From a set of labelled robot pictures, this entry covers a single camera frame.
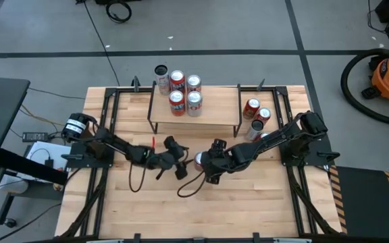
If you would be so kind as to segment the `silver Diet Coke can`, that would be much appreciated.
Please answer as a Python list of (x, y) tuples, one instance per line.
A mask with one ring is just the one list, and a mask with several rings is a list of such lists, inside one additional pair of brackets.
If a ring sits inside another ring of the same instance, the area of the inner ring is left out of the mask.
[(191, 117), (198, 117), (201, 115), (202, 95), (199, 91), (192, 91), (187, 96), (187, 114)]
[(190, 75), (186, 80), (187, 92), (201, 91), (201, 78), (198, 75)]

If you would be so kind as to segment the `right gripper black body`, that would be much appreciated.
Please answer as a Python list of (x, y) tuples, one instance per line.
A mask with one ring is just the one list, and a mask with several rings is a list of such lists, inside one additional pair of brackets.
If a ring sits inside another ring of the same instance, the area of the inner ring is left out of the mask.
[(209, 149), (201, 153), (201, 167), (206, 176), (220, 176), (246, 169), (242, 152), (243, 145), (236, 145), (224, 151)]

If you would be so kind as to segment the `orange Fanta can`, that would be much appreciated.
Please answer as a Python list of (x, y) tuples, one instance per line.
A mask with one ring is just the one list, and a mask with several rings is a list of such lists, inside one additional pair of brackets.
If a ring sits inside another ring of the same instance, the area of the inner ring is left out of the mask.
[(170, 109), (173, 115), (181, 116), (185, 113), (185, 97), (179, 90), (174, 90), (169, 95)]
[(183, 94), (186, 93), (186, 78), (181, 70), (174, 70), (170, 74), (170, 88), (171, 91), (178, 90)]

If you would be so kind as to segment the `wooden shelf with black legs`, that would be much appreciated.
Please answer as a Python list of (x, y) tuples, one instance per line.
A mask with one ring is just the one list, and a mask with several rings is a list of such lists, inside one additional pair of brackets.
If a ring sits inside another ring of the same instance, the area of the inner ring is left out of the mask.
[(170, 109), (169, 95), (161, 94), (156, 85), (153, 85), (147, 120), (154, 133), (158, 125), (165, 124), (194, 124), (208, 126), (231, 126), (233, 136), (238, 135), (242, 125), (242, 86), (202, 86), (201, 95), (203, 98), (201, 115), (191, 117), (187, 114), (187, 96), (185, 97), (185, 113), (175, 116)]

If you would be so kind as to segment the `black yellow-striped floor mat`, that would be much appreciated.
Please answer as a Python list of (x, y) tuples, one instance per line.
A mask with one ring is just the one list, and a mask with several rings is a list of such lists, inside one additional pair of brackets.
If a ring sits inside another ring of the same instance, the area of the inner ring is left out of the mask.
[(342, 232), (389, 239), (389, 172), (331, 166), (329, 177)]

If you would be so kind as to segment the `black metal table frame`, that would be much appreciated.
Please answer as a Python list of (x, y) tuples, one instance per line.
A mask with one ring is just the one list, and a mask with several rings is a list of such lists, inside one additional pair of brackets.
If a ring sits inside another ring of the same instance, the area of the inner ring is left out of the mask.
[[(123, 87), (120, 97), (109, 97), (103, 108), (106, 88), (90, 87), (84, 112), (114, 124), (115, 133), (132, 144), (154, 146), (163, 151), (168, 136), (189, 148), (190, 154), (205, 151), (220, 138), (229, 146), (244, 141), (249, 123), (242, 119), (238, 135), (231, 126), (194, 124), (158, 125), (154, 133), (147, 120), (151, 87), (134, 92)], [(265, 86), (257, 92), (254, 86), (242, 86), (241, 107), (249, 98), (258, 98), (272, 112), (267, 123), (271, 132), (286, 122), (287, 113), (296, 114), (309, 108), (303, 86)], [(144, 171), (131, 167), (124, 156), (115, 155), (107, 174), (103, 199), (93, 206), (88, 231), (99, 224), (102, 239), (132, 240), (140, 233), (143, 240), (194, 239), (225, 241), (250, 238), (259, 232), (264, 238), (293, 237), (298, 234), (286, 168), (277, 148), (259, 155), (251, 166), (233, 174), (225, 174), (218, 185), (203, 183), (193, 165), (188, 175), (178, 180), (172, 171)]]

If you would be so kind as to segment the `black desk crossbar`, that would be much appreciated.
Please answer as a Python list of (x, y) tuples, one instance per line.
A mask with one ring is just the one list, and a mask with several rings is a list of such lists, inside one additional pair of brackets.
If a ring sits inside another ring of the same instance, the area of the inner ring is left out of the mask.
[(3, 148), (0, 148), (0, 167), (59, 185), (65, 185), (68, 180), (68, 175), (62, 171), (21, 157)]

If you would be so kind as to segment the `white power box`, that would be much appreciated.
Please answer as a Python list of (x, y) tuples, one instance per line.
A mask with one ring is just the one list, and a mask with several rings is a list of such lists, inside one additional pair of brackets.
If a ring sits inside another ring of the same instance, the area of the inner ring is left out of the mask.
[(53, 169), (62, 169), (62, 171), (65, 171), (67, 160), (62, 155), (68, 155), (70, 150), (71, 148), (69, 146), (48, 142), (35, 142), (26, 154), (26, 158), (41, 165), (44, 165), (45, 161), (50, 159), (53, 161)]

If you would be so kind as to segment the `tall slim white can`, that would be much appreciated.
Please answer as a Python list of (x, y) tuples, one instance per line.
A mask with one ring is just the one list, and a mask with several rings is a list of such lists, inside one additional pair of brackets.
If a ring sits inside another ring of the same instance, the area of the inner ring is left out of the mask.
[(165, 65), (158, 65), (155, 69), (155, 79), (162, 95), (168, 95), (171, 92), (170, 78), (168, 69)]
[(250, 126), (245, 134), (245, 139), (250, 140), (250, 141), (255, 140), (256, 137), (258, 137), (258, 135), (260, 135), (260, 133), (262, 133), (263, 127), (264, 127), (264, 123), (261, 120), (254, 119), (251, 122), (251, 124), (250, 124)]

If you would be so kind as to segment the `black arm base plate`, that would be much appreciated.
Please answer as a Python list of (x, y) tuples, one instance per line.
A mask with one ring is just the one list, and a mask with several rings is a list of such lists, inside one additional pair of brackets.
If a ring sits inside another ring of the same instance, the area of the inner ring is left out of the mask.
[(279, 146), (284, 166), (324, 166), (333, 165), (340, 153), (331, 150), (326, 138), (313, 140), (302, 145), (302, 140), (292, 140)]
[(70, 153), (63, 154), (69, 168), (110, 168), (113, 166), (114, 151), (108, 146), (92, 142), (75, 142)]

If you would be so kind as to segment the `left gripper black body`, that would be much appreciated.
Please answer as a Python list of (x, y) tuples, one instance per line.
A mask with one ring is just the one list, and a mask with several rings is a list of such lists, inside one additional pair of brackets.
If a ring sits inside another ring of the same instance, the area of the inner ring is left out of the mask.
[(178, 159), (176, 159), (170, 152), (163, 152), (159, 154), (151, 153), (147, 157), (146, 168), (147, 169), (164, 169), (169, 170), (176, 165)]

